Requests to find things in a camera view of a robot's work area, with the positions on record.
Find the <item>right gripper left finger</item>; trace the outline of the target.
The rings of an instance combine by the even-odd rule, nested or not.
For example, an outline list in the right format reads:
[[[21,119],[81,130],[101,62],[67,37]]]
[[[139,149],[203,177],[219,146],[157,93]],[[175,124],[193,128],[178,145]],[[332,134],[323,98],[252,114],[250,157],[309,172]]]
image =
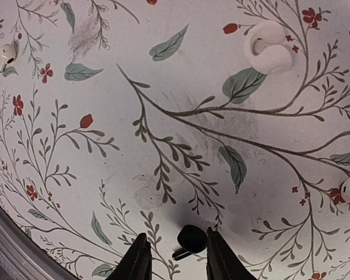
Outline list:
[[[151,280],[151,244],[140,233],[106,280]]]

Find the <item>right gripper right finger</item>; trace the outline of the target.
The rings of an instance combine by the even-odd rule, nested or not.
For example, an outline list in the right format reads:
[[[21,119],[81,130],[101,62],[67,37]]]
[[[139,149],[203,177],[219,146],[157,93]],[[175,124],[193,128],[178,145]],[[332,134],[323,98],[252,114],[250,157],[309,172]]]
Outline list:
[[[209,227],[206,233],[208,280],[256,280],[218,231]]]

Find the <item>black earbud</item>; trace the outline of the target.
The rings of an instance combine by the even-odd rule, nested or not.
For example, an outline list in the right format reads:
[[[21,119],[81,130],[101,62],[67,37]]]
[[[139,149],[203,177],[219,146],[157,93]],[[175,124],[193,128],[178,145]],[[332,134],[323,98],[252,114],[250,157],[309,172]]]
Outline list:
[[[174,261],[180,261],[204,251],[207,247],[207,234],[197,226],[185,225],[180,230],[177,241],[181,248],[172,254]]]

